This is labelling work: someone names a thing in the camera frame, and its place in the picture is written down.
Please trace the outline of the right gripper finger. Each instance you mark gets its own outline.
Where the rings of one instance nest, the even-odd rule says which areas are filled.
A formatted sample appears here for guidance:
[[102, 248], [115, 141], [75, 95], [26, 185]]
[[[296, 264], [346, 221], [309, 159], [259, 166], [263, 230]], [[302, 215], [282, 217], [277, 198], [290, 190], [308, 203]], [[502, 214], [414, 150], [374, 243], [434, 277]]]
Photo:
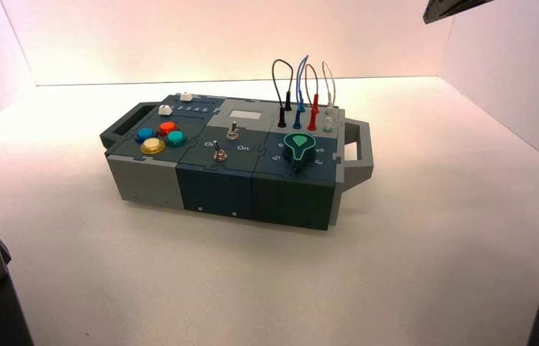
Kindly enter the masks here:
[[424, 10], [424, 23], [428, 25], [491, 1], [492, 0], [429, 0], [426, 9]]
[[423, 13], [424, 23], [433, 23], [457, 12], [459, 0], [429, 0]]

